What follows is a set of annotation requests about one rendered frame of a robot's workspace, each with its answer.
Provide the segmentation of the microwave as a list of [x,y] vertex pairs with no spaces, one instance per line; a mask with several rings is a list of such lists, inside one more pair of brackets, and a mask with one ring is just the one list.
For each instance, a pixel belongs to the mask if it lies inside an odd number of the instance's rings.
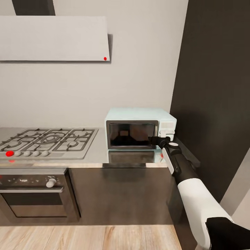
[[[108,150],[161,150],[148,136],[159,137],[161,130],[174,130],[177,119],[162,108],[110,108],[105,118]],[[173,141],[173,134],[166,134]]]

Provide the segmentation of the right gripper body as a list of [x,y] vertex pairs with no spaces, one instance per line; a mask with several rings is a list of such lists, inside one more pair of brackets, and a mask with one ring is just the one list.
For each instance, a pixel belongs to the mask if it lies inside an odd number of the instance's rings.
[[160,143],[161,143],[163,140],[168,140],[168,141],[170,141],[170,137],[169,137],[169,136],[167,136],[166,138],[162,138],[162,137],[152,137],[151,144],[152,144],[152,145],[158,145],[158,146],[160,147]]

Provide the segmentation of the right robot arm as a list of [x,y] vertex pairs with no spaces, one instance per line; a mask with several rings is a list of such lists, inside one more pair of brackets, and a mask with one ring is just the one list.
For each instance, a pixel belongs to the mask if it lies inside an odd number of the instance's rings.
[[234,223],[205,187],[191,161],[182,154],[179,144],[161,130],[159,137],[148,136],[158,145],[173,177],[175,177],[191,231],[203,250],[250,250],[250,230]]

